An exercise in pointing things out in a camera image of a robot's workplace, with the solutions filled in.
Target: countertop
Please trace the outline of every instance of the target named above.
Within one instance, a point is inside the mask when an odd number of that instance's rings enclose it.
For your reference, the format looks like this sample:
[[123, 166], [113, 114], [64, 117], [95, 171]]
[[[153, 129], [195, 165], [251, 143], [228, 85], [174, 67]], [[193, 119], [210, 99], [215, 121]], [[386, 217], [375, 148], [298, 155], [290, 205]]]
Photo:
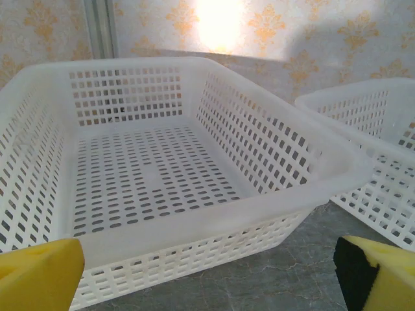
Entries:
[[279, 246], [84, 311], [345, 311], [333, 253], [337, 238], [387, 239], [335, 205], [318, 207]]

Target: patterned wallpaper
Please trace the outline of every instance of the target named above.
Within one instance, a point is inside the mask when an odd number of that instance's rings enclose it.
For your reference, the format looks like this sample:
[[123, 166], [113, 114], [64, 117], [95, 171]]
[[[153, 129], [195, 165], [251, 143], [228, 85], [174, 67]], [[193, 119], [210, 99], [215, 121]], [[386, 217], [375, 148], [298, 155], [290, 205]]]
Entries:
[[89, 58], [83, 0], [0, 0], [0, 88], [27, 65]]
[[212, 58], [292, 102], [415, 75], [415, 0], [114, 0], [120, 57]]

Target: wall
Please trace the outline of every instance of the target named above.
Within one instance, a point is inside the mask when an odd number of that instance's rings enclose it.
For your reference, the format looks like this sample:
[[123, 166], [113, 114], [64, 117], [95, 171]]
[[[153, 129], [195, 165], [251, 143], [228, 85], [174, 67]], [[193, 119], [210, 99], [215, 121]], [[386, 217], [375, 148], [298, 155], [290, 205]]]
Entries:
[[91, 58], [82, 0], [0, 0], [0, 88], [34, 63]]
[[285, 100], [415, 75], [415, 0], [118, 0], [120, 57], [212, 58]]

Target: basket bottom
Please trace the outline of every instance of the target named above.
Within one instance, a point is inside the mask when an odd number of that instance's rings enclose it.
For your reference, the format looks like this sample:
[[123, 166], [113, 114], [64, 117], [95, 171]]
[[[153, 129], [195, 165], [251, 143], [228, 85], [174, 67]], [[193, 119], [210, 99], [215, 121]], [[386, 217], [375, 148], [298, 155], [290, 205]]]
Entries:
[[191, 120], [78, 140], [73, 236], [253, 196], [229, 159]]

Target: plastic basket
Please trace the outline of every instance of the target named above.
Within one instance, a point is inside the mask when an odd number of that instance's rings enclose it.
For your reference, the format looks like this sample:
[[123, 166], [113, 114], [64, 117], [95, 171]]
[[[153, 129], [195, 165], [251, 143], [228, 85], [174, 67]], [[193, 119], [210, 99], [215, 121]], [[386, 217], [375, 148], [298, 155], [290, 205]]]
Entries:
[[295, 104], [372, 158], [372, 181], [332, 200], [398, 246], [415, 251], [415, 80], [332, 87], [301, 96]]
[[0, 249], [75, 236], [71, 309], [273, 248], [370, 159], [204, 58], [50, 63], [0, 91]]

